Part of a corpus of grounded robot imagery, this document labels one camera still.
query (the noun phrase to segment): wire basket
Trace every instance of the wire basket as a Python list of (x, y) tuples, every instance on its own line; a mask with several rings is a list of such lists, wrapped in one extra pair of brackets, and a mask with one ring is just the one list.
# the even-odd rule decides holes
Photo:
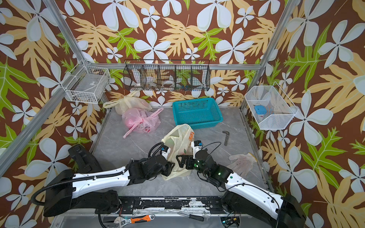
[(247, 104), (261, 130), (283, 130), (299, 111), (284, 90), (277, 83), (276, 85), (282, 95), (271, 85), (254, 86), (245, 94)]
[(98, 104), (106, 86), (109, 84), (110, 74), (107, 68), (85, 65), (83, 62), (75, 67), (71, 74), (72, 80), (64, 87), (71, 101)]
[(153, 60), (154, 63), (141, 63), (125, 60), (123, 82), (127, 90), (166, 90), (166, 91), (208, 91), (210, 88), (209, 61)]

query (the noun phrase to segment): blue sponge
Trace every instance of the blue sponge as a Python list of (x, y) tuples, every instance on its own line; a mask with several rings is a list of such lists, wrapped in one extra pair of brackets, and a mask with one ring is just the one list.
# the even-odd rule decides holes
[(262, 105), (255, 106), (255, 111), (258, 115), (265, 115), (267, 113), (266, 108)]

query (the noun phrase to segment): orange handle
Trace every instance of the orange handle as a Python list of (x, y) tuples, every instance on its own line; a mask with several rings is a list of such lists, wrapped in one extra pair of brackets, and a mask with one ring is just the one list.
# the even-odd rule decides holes
[(136, 218), (131, 219), (131, 223), (142, 223), (142, 222), (149, 222), (149, 221), (151, 221), (151, 218), (150, 218), (149, 215), (140, 216), (140, 217), (136, 217)]

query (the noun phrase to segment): screwdriver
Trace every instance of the screwdriver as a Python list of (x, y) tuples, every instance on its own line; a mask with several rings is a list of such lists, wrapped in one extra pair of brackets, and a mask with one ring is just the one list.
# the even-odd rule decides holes
[(186, 214), (183, 214), (183, 213), (179, 213), (179, 215), (186, 216), (186, 217), (189, 217), (190, 219), (195, 219), (195, 220), (204, 222), (204, 217), (202, 217), (202, 216), (198, 216), (198, 215), (186, 215)]

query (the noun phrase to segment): plastic bag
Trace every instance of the plastic bag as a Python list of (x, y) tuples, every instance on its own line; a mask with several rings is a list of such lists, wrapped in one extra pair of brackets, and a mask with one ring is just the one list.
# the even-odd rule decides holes
[(121, 99), (105, 102), (103, 104), (103, 108), (111, 108), (115, 106), (115, 110), (119, 115), (123, 115), (130, 108), (141, 108), (150, 111), (152, 107), (148, 102), (142, 98), (134, 97), (136, 92), (138, 91), (125, 95)]
[(156, 130), (161, 123), (158, 114), (162, 110), (163, 108), (159, 108), (152, 113), (140, 108), (128, 109), (122, 116), (124, 124), (129, 128), (123, 138), (126, 138), (132, 131), (150, 133)]
[(179, 167), (176, 155), (193, 155), (191, 141), (194, 141), (194, 130), (188, 124), (178, 125), (161, 141), (171, 149), (171, 152), (167, 157), (167, 161), (175, 163), (171, 174), (168, 177), (162, 176), (164, 180), (190, 175), (191, 170)]

